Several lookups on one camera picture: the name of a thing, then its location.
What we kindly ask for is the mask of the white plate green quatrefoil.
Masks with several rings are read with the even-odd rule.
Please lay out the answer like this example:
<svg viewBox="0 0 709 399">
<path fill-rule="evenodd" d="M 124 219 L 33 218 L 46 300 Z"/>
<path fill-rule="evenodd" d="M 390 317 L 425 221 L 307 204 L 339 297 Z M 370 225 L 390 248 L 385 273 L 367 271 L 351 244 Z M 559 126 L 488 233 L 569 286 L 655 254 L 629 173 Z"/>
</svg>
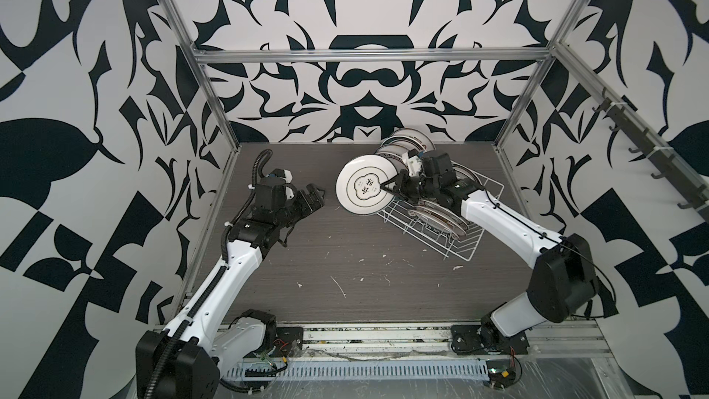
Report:
<svg viewBox="0 0 709 399">
<path fill-rule="evenodd" d="M 397 176 L 397 170 L 387 159 L 369 154 L 348 162 L 338 175 L 336 196 L 351 214 L 371 215 L 384 210 L 394 200 L 384 183 Z"/>
</svg>

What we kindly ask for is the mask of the white wire dish rack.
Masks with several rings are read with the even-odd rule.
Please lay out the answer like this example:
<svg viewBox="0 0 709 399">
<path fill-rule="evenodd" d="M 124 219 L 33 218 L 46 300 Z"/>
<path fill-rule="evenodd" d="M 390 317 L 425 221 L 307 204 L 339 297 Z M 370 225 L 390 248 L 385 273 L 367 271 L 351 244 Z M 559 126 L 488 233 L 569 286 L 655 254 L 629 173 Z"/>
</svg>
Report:
<svg viewBox="0 0 709 399">
<path fill-rule="evenodd" d="M 457 257 L 464 262 L 472 260 L 485 233 L 484 227 L 428 199 L 416 204 L 395 199 L 377 216 L 445 259 Z"/>
</svg>

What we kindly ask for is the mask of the plate green rim red line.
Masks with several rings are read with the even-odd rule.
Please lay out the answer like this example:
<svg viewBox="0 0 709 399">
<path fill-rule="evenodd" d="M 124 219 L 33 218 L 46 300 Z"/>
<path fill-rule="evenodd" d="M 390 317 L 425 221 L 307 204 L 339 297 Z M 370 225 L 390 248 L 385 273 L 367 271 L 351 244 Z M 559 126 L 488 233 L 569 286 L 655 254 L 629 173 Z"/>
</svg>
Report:
<svg viewBox="0 0 709 399">
<path fill-rule="evenodd" d="M 383 145 L 375 151 L 376 155 L 387 159 L 395 167 L 397 172 L 402 170 L 408 172 L 407 160 L 409 153 L 409 148 L 398 144 Z"/>
</svg>

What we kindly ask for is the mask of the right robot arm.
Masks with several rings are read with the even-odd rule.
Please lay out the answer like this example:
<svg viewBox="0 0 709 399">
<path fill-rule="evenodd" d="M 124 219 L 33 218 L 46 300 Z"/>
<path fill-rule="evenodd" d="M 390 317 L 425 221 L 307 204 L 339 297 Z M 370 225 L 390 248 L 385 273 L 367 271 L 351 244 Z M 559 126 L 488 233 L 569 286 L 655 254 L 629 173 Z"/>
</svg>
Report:
<svg viewBox="0 0 709 399">
<path fill-rule="evenodd" d="M 483 317 L 478 340 L 498 348 L 541 323 L 562 323 L 599 292 L 588 242 L 534 224 L 494 198 L 474 175 L 461 175 L 442 151 L 421 153 L 409 171 L 382 183 L 389 194 L 416 203 L 432 201 L 479 225 L 514 251 L 532 270 L 521 295 Z"/>
</svg>

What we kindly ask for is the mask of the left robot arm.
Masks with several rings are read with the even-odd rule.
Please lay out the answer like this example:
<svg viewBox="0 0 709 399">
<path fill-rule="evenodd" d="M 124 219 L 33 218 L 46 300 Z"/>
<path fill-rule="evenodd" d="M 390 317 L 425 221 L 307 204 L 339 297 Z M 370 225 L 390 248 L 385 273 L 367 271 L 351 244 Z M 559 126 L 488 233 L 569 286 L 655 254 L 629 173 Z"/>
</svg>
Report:
<svg viewBox="0 0 709 399">
<path fill-rule="evenodd" d="M 269 251 L 287 244 L 297 223 L 323 207 L 324 195 L 314 184 L 296 188 L 287 170 L 257 176 L 245 212 L 225 226 L 222 256 L 208 277 L 164 329 L 138 341 L 139 398 L 212 398 L 221 387 L 244 390 L 225 377 L 246 356 L 271 351 L 275 317 L 248 310 L 226 332 L 220 327 Z"/>
</svg>

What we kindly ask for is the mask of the row plate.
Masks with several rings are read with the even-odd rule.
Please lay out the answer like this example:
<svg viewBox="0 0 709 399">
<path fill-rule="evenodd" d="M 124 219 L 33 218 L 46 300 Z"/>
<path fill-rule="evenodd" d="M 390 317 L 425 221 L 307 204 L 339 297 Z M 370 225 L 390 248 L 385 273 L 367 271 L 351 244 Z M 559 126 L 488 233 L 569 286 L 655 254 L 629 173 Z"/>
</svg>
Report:
<svg viewBox="0 0 709 399">
<path fill-rule="evenodd" d="M 461 216 L 455 214 L 447 208 L 439 206 L 437 203 L 433 203 L 431 201 L 419 201 L 415 207 L 417 207 L 417 209 L 427 209 L 430 212 L 434 212 L 434 214 L 439 214 L 439 216 L 448 219 L 450 222 L 458 225 L 462 229 L 467 229 L 468 227 L 467 222 L 461 218 Z"/>
<path fill-rule="evenodd" d="M 391 139 L 395 137 L 411 138 L 412 140 L 415 140 L 416 142 L 421 144 L 423 148 L 435 147 L 433 141 L 430 140 L 427 135 L 416 129 L 408 129 L 407 127 L 404 127 L 403 129 L 397 129 L 393 131 L 393 134 L 391 134 Z"/>
</svg>

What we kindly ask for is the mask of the front row plate hao shi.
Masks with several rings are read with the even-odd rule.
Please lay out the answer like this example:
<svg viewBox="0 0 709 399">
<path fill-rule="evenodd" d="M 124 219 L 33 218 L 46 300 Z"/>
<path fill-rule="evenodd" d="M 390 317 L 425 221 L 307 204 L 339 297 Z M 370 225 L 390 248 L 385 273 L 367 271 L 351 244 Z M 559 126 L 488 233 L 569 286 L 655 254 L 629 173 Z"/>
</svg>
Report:
<svg viewBox="0 0 709 399">
<path fill-rule="evenodd" d="M 409 210 L 408 214 L 413 218 L 417 218 L 420 222 L 443 232 L 443 234 L 450 235 L 455 239 L 461 239 L 467 236 L 465 229 L 462 229 L 448 219 L 439 216 L 439 214 L 434 214 L 434 212 L 430 212 L 427 209 L 417 209 L 417 207 L 415 207 L 413 210 Z"/>
</svg>

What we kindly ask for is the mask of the small circuit board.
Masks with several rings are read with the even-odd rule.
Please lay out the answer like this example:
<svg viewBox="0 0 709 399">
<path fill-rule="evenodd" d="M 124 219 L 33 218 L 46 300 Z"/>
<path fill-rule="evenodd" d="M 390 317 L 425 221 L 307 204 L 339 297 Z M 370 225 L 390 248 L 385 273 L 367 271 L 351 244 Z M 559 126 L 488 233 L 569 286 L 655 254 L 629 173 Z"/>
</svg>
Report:
<svg viewBox="0 0 709 399">
<path fill-rule="evenodd" d="M 487 380 L 485 385 L 493 390 L 507 390 L 522 379 L 524 367 L 516 358 L 489 360 L 486 362 Z"/>
</svg>

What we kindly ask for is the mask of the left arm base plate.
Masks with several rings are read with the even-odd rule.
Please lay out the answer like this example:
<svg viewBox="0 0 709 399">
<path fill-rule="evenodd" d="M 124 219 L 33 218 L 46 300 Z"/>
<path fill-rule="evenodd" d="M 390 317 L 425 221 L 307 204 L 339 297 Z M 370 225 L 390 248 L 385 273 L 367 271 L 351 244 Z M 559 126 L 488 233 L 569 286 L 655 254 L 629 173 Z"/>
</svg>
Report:
<svg viewBox="0 0 709 399">
<path fill-rule="evenodd" d="M 269 357 L 289 358 L 303 348 L 305 330 L 300 326 L 277 326 L 268 328 L 261 352 Z"/>
</svg>

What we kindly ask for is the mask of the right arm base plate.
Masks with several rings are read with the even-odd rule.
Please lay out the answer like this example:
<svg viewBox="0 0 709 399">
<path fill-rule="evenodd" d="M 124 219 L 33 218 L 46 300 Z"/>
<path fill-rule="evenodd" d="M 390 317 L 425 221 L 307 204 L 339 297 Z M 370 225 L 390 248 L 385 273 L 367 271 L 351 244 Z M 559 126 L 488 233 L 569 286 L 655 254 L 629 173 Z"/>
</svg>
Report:
<svg viewBox="0 0 709 399">
<path fill-rule="evenodd" d="M 452 325 L 452 351 L 459 356 L 471 355 L 527 355 L 529 342 L 520 332 L 504 336 L 492 324 Z"/>
</svg>

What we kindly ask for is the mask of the aluminium frame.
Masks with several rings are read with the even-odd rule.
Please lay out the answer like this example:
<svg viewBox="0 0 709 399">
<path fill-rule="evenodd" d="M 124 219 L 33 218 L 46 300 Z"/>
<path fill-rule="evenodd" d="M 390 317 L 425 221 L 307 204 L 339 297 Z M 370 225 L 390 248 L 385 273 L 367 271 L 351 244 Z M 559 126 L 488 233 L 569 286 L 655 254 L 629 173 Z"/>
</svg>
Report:
<svg viewBox="0 0 709 399">
<path fill-rule="evenodd" d="M 590 0 L 572 0 L 571 7 L 565 12 L 561 27 L 545 47 L 500 47 L 500 48 L 371 48 L 371 49 L 316 49 L 316 50 L 236 50 L 204 52 L 197 50 L 190 39 L 186 24 L 182 19 L 175 0 L 158 0 L 164 8 L 166 17 L 173 27 L 179 46 L 188 61 L 188 66 L 195 76 L 199 87 L 207 96 L 207 103 L 217 118 L 218 126 L 226 132 L 227 140 L 233 151 L 238 151 L 240 142 L 227 120 L 225 109 L 214 92 L 210 80 L 204 72 L 206 65 L 212 64 L 254 64 L 254 63 L 324 63 L 324 62 L 398 62 L 398 61 L 467 61 L 498 60 L 523 61 L 537 63 L 534 73 L 524 88 L 521 96 L 522 107 L 528 107 L 532 94 L 539 89 L 541 81 L 548 74 L 554 62 L 565 66 L 579 83 L 600 103 L 604 87 L 616 98 L 607 81 L 596 74 L 572 46 L 565 42 L 565 37 L 572 32 L 572 24 L 581 15 L 582 9 Z"/>
</svg>

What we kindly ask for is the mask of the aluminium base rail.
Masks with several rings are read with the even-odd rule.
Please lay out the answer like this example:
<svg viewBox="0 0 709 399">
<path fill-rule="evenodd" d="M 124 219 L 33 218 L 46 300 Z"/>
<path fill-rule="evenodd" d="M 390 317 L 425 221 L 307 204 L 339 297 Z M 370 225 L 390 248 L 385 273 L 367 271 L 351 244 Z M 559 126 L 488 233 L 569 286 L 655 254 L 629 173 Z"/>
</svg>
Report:
<svg viewBox="0 0 709 399">
<path fill-rule="evenodd" d="M 293 323 L 303 329 L 284 348 L 291 366 L 304 361 L 380 361 L 459 359 L 452 351 L 452 323 Z M 527 331 L 519 360 L 541 358 L 612 358 L 605 336 L 594 321 L 543 323 Z"/>
</svg>

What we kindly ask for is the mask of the wall hook rail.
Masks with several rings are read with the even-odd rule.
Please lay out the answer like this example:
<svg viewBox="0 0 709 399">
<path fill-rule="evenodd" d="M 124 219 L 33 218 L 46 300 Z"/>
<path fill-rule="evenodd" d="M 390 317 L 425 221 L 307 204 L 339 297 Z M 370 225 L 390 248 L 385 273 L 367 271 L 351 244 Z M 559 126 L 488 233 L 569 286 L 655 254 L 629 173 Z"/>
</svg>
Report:
<svg viewBox="0 0 709 399">
<path fill-rule="evenodd" d="M 594 113 L 610 120 L 612 135 L 622 133 L 631 142 L 629 153 L 653 164 L 655 172 L 651 173 L 652 179 L 666 180 L 683 198 L 678 203 L 680 210 L 692 210 L 708 223 L 706 180 L 631 105 L 613 96 L 606 87 L 601 91 L 601 98 Z"/>
</svg>

